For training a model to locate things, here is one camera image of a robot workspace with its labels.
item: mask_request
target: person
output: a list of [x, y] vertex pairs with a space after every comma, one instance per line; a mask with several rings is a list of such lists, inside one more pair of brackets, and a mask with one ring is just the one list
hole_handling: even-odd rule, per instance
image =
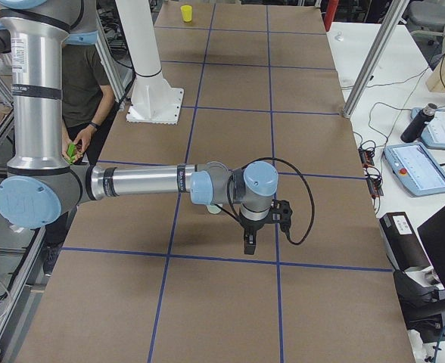
[[[63, 67], [62, 154], [68, 145], [78, 149], [75, 163], [86, 154], [95, 165], [116, 114], [115, 96], [94, 45], [65, 45]], [[68, 213], [45, 226], [46, 258], [43, 270], [50, 276], [67, 236]]]

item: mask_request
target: white table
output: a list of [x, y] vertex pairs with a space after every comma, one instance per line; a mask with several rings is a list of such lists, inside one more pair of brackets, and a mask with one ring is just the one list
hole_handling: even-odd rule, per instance
[[[374, 41], [379, 25], [361, 23], [333, 23], [328, 32], [328, 41], [339, 73], [342, 88], [355, 83], [360, 68]], [[384, 51], [369, 85], [402, 82], [411, 76], [420, 74], [427, 67], [418, 46], [412, 40], [405, 26], [398, 26]], [[403, 84], [387, 85], [384, 87], [367, 88], [360, 99], [355, 112], [351, 117], [353, 129], [363, 136], [364, 141], [371, 139], [377, 145], [385, 142], [384, 136], [368, 127], [369, 111], [376, 102], [384, 102], [396, 108], [424, 107], [427, 103], [438, 106], [445, 105], [445, 94], [431, 93], [426, 88], [425, 81], [431, 75], [427, 69], [422, 78], [416, 77]], [[344, 98], [350, 94], [344, 89]], [[389, 136], [388, 145], [402, 144], [400, 134], [409, 125], [410, 112], [378, 105], [372, 111], [372, 126], [388, 135], [396, 120], [394, 130]], [[445, 151], [432, 150], [431, 153], [439, 163], [445, 163]], [[430, 216], [445, 205], [445, 194], [427, 197], [410, 197], [397, 181], [385, 161], [381, 163], [382, 147], [375, 155], [375, 164], [382, 171], [384, 196], [381, 198], [381, 207], [377, 217], [388, 212], [405, 211], [414, 228], [417, 228]], [[434, 354], [433, 344], [426, 344], [429, 355]], [[445, 342], [441, 343], [443, 349], [439, 352], [437, 361], [445, 363]]]

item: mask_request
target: blue cable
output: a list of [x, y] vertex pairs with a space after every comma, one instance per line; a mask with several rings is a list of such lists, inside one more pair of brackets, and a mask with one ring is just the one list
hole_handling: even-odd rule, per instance
[[440, 343], [441, 340], [443, 339], [444, 332], [445, 332], [445, 325], [443, 329], [441, 329], [440, 337], [437, 339], [436, 346], [434, 347], [434, 357], [433, 360], [431, 361], [432, 363], [436, 363], [437, 352], [440, 350]]

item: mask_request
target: dark t-shirt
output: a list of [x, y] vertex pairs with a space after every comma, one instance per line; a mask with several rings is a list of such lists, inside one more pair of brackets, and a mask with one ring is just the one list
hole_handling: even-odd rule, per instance
[[63, 48], [63, 119], [66, 127], [92, 121], [109, 85], [94, 45], [66, 45]]

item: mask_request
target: yellow cup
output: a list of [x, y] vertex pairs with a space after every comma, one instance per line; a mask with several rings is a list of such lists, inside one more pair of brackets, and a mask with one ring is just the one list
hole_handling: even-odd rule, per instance
[[192, 6], [183, 5], [180, 7], [180, 11], [182, 12], [182, 20], [184, 20], [184, 23], [190, 23], [192, 21]]

